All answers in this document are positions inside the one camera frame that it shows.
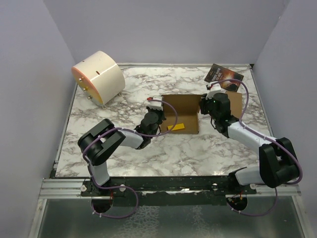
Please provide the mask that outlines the yellow rectangular block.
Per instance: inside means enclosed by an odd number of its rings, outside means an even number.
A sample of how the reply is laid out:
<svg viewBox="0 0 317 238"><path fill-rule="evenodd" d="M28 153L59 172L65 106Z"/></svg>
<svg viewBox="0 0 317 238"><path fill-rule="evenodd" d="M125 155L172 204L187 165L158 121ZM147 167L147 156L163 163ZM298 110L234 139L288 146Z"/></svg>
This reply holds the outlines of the yellow rectangular block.
<svg viewBox="0 0 317 238"><path fill-rule="evenodd" d="M178 123L176 125L169 125L167 127L167 130L171 130L171 131L178 131L178 130L184 130L184 129L185 129L184 123Z"/></svg>

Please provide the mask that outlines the brown cardboard box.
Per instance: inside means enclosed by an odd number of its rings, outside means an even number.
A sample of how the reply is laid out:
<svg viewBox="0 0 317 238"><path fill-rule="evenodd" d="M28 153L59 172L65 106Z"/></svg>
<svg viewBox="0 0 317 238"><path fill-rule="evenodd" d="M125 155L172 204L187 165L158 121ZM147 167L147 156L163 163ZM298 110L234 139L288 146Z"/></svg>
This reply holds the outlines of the brown cardboard box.
<svg viewBox="0 0 317 238"><path fill-rule="evenodd" d="M177 112L177 123L184 123L185 129L171 131L173 134L199 133L199 102L201 94L165 94L163 100L171 104Z"/></svg>

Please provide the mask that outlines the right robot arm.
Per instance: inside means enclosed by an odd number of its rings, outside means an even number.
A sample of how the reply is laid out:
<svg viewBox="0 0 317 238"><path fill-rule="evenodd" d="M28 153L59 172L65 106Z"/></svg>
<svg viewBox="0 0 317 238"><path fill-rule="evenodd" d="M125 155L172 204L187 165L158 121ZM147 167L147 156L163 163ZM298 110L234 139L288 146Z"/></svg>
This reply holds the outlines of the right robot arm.
<svg viewBox="0 0 317 238"><path fill-rule="evenodd" d="M259 157L257 167L245 167L229 174L227 187L231 193L238 194L250 184L276 188L302 177L291 141L285 137L266 136L241 123L231 113L227 94L216 93L213 97L204 94L200 100L200 111L203 115L210 115L211 125L216 131L242 143Z"/></svg>

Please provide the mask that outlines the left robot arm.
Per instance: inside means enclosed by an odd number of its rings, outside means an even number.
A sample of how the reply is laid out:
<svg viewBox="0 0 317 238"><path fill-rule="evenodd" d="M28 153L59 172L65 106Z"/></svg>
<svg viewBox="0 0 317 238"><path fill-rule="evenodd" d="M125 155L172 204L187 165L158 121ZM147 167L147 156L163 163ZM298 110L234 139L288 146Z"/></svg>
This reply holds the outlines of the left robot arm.
<svg viewBox="0 0 317 238"><path fill-rule="evenodd" d="M97 195L109 191L110 176L107 159L119 146L143 149L150 144L159 126L165 120L163 106L147 106L148 112L134 130L120 130L109 119L104 119L82 135L77 144L88 163L88 170L94 182L92 190Z"/></svg>

